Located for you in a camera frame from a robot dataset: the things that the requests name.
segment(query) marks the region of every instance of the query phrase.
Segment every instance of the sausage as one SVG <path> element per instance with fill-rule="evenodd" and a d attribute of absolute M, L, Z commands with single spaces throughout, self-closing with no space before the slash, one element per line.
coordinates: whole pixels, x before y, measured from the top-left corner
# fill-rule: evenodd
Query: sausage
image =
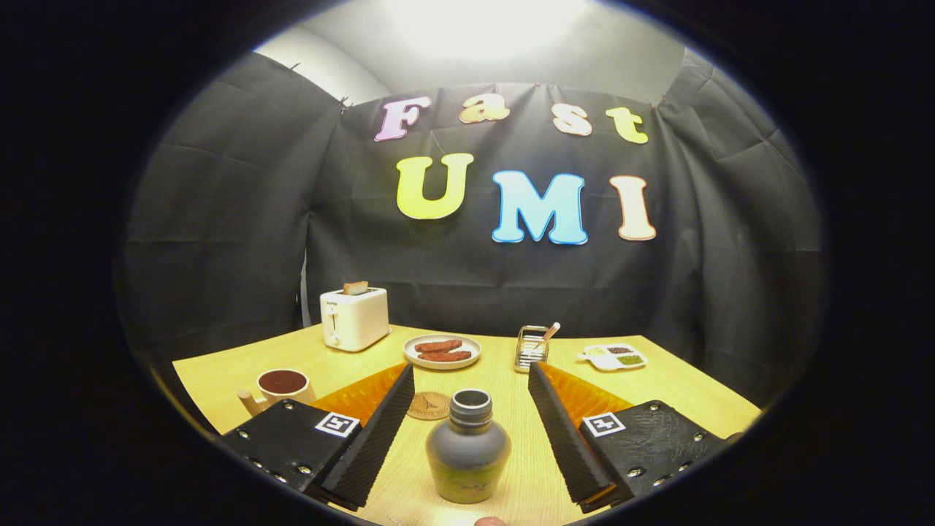
<path fill-rule="evenodd" d="M 461 346 L 461 340 L 445 340 L 444 342 L 419 343 L 415 346 L 417 353 L 445 353 Z"/>
<path fill-rule="evenodd" d="M 454 351 L 453 353 L 422 353 L 421 359 L 428 361 L 458 361 L 470 358 L 470 351 Z"/>

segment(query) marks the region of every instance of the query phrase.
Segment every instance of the bread slice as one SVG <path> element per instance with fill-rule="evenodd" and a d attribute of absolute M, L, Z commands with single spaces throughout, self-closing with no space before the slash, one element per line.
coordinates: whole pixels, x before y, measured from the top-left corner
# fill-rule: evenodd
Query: bread slice
<path fill-rule="evenodd" d="M 348 296 L 357 296 L 367 292 L 367 282 L 355 282 L 344 284 L 344 294 Z"/>

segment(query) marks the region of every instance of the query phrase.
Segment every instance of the wooden coaster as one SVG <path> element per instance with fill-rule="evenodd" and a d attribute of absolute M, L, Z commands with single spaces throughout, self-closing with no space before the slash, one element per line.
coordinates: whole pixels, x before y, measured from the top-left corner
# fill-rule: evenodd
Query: wooden coaster
<path fill-rule="evenodd" d="M 448 416 L 451 397 L 436 392 L 415 393 L 407 415 L 420 420 L 440 420 Z"/>

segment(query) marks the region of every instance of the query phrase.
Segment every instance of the light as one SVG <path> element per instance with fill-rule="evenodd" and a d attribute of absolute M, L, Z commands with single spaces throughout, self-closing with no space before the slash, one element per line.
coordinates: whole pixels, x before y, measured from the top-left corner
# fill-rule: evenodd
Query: light
<path fill-rule="evenodd" d="M 420 54 L 494 62 L 564 35 L 585 0 L 394 0 L 396 29 Z"/>

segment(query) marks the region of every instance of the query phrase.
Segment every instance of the white divided tray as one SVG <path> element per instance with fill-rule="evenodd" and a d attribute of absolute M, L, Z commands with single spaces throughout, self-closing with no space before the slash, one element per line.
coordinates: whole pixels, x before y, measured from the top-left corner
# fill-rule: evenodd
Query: white divided tray
<path fill-rule="evenodd" d="M 623 347 L 628 350 L 627 353 L 613 354 L 609 349 L 614 347 Z M 625 365 L 617 358 L 619 357 L 639 357 L 642 361 Z M 600 345 L 588 345 L 584 352 L 578 355 L 579 360 L 588 360 L 601 371 L 616 371 L 618 369 L 637 369 L 649 363 L 647 359 L 636 347 L 626 343 L 603 343 Z"/>

